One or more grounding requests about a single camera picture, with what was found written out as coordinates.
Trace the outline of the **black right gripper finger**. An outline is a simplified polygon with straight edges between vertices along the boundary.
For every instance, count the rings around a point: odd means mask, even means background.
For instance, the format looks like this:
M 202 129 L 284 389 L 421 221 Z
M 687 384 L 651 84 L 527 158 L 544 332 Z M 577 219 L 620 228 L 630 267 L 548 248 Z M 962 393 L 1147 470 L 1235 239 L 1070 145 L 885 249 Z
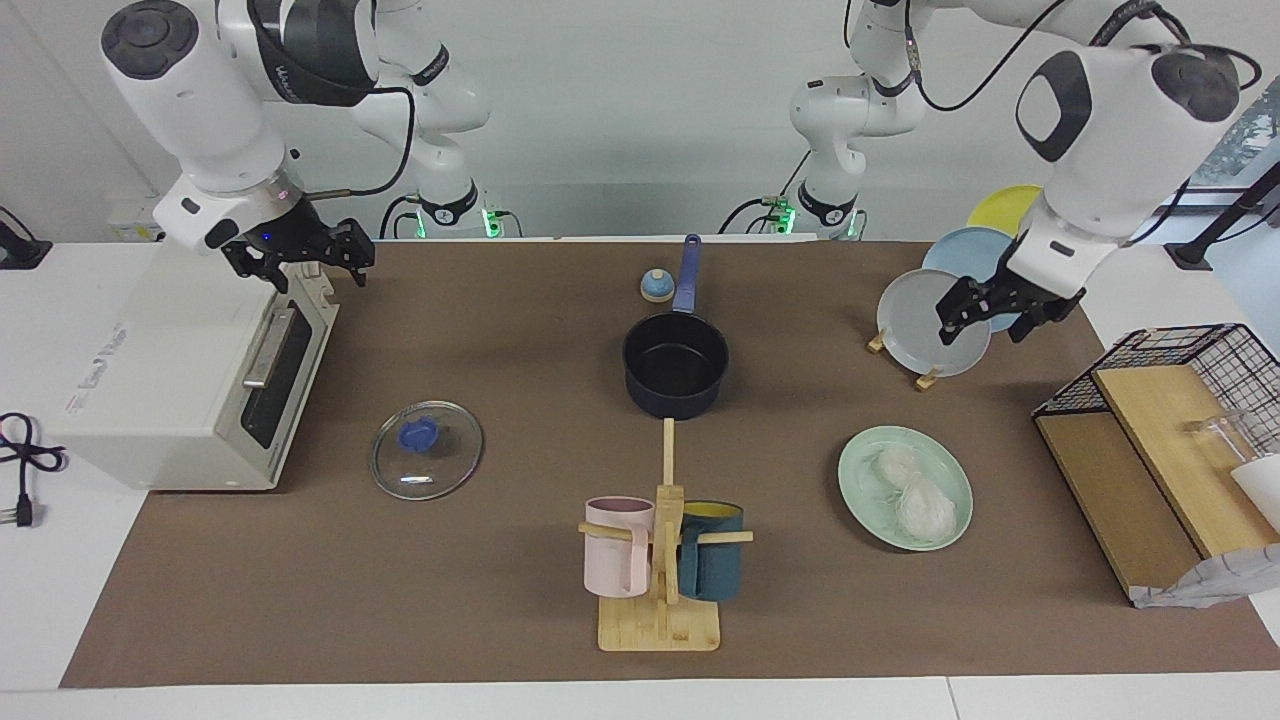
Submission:
M 369 282 L 367 269 L 376 261 L 376 249 L 365 228 L 358 220 L 346 218 L 328 227 L 324 234 L 320 261 L 347 270 L 352 281 L 364 288 Z
M 230 268 L 242 278 L 255 277 L 270 283 L 278 293 L 288 293 L 289 281 L 282 270 L 282 258 L 276 252 L 253 255 L 253 247 L 247 242 L 228 242 L 221 247 L 221 255 Z

